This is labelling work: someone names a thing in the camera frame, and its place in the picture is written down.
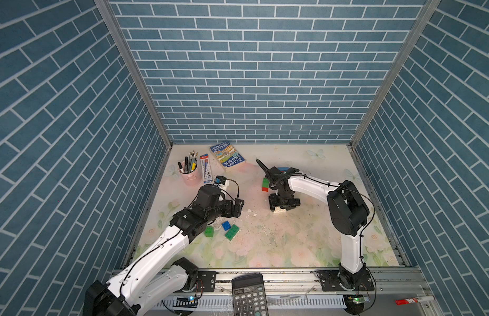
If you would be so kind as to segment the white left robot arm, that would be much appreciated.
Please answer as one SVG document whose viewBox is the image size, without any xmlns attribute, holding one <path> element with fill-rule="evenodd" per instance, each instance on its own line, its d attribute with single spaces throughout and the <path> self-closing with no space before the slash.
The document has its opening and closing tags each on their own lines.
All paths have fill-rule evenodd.
<svg viewBox="0 0 489 316">
<path fill-rule="evenodd" d="M 194 200 L 171 218 L 161 236 L 123 271 L 86 290 L 84 315 L 144 315 L 180 290 L 192 289 L 198 267 L 186 258 L 164 266 L 220 217 L 238 218 L 244 201 L 214 184 L 201 186 Z"/>
</svg>

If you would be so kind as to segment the white lego plate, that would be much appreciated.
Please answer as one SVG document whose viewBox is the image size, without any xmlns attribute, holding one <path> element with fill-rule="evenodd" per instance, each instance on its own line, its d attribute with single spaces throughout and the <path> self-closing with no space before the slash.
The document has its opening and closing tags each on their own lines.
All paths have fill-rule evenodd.
<svg viewBox="0 0 489 316">
<path fill-rule="evenodd" d="M 282 208 L 275 208 L 272 212 L 273 214 L 280 214 L 280 213 L 286 213 L 287 210 Z"/>
</svg>

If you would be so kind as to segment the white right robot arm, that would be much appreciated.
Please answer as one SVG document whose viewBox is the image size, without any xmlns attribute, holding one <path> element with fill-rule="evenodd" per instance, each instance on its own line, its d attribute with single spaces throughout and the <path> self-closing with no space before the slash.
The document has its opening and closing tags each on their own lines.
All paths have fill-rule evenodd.
<svg viewBox="0 0 489 316">
<path fill-rule="evenodd" d="M 269 188 L 275 191 L 268 198 L 272 212 L 290 211 L 300 206 L 301 201 L 295 197 L 297 192 L 327 204 L 331 222 L 341 234 L 340 285 L 345 290 L 360 287 L 367 279 L 362 233 L 368 226 L 370 210 L 354 183 L 349 180 L 328 182 L 308 176 L 296 168 L 282 171 L 277 167 L 267 167 L 260 159 L 256 162 L 265 172 Z"/>
</svg>

